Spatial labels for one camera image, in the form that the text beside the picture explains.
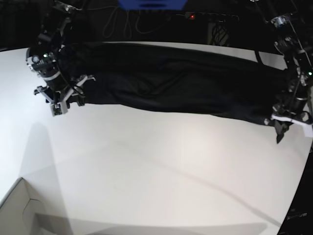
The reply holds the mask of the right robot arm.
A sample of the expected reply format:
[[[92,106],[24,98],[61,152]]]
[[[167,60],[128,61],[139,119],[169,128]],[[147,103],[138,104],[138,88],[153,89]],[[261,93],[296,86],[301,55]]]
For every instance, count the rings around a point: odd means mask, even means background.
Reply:
[[[38,86],[34,94],[41,94],[49,104],[52,115],[64,115],[70,104],[85,104],[83,84],[94,76],[83,74],[70,79],[63,75],[59,55],[65,45],[66,34],[76,13],[85,10],[86,0],[54,0],[41,25],[35,45],[26,52],[26,64],[41,77],[46,86]]]

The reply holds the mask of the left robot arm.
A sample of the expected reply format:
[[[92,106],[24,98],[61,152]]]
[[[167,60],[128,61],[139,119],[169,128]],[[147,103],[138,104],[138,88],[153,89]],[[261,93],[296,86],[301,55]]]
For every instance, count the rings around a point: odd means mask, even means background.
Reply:
[[[290,126],[313,136],[313,27],[305,23],[293,0],[255,0],[264,22],[275,33],[276,50],[284,57],[287,77],[270,117],[280,142]]]

